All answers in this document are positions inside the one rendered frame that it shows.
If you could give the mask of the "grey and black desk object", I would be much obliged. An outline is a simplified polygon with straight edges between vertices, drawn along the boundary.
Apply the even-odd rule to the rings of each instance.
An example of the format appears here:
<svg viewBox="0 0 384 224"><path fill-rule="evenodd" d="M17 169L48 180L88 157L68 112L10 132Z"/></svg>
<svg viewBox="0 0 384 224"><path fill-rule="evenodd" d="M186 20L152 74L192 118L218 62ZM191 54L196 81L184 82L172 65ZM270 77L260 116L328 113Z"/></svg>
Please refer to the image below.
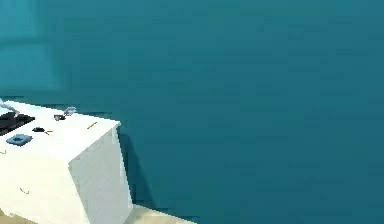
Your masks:
<svg viewBox="0 0 384 224"><path fill-rule="evenodd" d="M64 112L62 114L56 114L54 116L54 119L56 121L65 120L67 117L71 116L75 112L76 112L76 108L75 107L68 107L68 108L66 108L64 110Z"/></svg>

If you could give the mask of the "white desk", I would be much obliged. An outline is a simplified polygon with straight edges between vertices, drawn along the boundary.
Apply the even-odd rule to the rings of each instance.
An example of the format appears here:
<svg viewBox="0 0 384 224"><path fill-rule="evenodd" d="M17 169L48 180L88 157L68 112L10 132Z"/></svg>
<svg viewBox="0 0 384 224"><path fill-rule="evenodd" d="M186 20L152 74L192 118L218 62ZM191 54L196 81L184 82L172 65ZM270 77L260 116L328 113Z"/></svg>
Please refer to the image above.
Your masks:
<svg viewBox="0 0 384 224"><path fill-rule="evenodd" d="M133 203L120 123L80 113L56 121L58 109L6 103L34 120L0 136L0 210L36 224L123 224ZM33 139L8 144L16 134Z"/></svg>

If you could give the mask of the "blue square box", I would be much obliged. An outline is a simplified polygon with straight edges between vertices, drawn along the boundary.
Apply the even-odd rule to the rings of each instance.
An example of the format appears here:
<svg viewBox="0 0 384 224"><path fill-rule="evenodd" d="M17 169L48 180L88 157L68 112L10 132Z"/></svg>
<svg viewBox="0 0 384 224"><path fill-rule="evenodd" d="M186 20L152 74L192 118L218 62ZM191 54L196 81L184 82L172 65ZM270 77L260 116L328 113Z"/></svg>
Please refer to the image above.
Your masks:
<svg viewBox="0 0 384 224"><path fill-rule="evenodd" d="M8 144L23 146L30 142L33 139L32 136L24 135L24 134L16 134L6 140Z"/></svg>

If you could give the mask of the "black laptop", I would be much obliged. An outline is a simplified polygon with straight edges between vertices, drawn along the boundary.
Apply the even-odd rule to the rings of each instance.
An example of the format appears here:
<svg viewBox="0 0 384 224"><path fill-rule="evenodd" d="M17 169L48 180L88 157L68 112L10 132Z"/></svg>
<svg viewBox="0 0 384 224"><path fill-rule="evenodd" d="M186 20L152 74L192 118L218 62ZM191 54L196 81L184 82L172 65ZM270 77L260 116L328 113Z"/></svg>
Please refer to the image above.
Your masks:
<svg viewBox="0 0 384 224"><path fill-rule="evenodd" d="M0 115L0 136L6 135L33 120L34 117L25 114L16 115L14 112Z"/></svg>

